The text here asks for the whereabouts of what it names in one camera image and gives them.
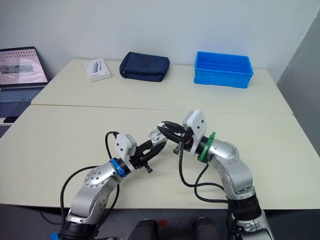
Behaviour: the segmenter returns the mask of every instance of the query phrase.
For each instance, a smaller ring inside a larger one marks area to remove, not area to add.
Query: floor
[[[44,213],[59,223],[57,214]],[[220,209],[115,209],[101,226],[98,238],[116,237],[126,240],[139,221],[146,218],[167,223],[160,227],[160,239],[191,240],[191,226],[198,217],[215,224],[221,239],[226,238],[226,211]],[[320,210],[290,211],[268,217],[277,240],[316,240],[319,237]],[[6,240],[49,240],[60,226],[46,222],[39,211],[0,204],[0,238]]]

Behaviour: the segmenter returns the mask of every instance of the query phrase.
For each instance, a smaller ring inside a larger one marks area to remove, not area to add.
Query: red object
[[[168,225],[168,220],[166,219],[159,219],[159,227],[165,228]]]

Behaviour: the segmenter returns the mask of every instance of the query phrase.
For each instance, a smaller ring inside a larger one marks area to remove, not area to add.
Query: navy blue pouch
[[[167,57],[130,51],[120,64],[119,71],[126,79],[161,82],[169,66],[170,61]]]

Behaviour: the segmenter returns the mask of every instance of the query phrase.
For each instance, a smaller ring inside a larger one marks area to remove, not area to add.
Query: blue ring
[[[114,159],[114,158],[111,158],[110,159],[110,162],[112,163],[112,165],[114,166],[115,170],[116,170],[116,173],[119,174],[121,177],[126,177],[127,174],[125,172],[125,170],[123,170],[119,164],[117,163],[117,161]]]

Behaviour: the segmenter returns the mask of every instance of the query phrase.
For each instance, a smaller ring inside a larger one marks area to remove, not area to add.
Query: white table
[[[193,66],[172,64],[162,82],[148,82],[122,78],[119,61],[106,61],[106,65],[112,78],[92,83],[88,80],[84,60],[73,59],[32,104],[292,114],[265,69],[255,69],[248,88],[243,89],[195,84]]]
[[[0,203],[59,206],[61,187],[77,169],[108,161],[105,133],[130,133],[141,144],[160,121],[180,123],[187,111],[31,105],[0,139]],[[215,113],[205,111],[207,135],[233,143],[251,169],[264,209],[318,209],[320,159],[290,114]],[[114,156],[115,141],[110,138]],[[116,208],[219,209],[226,204],[198,200],[178,174],[178,157],[168,143],[150,161],[153,172],[140,169],[120,186]],[[183,172],[194,182],[204,167],[185,153]],[[83,184],[76,176],[65,192],[65,206]],[[203,181],[220,182],[210,168]],[[219,189],[201,195],[223,198]]]

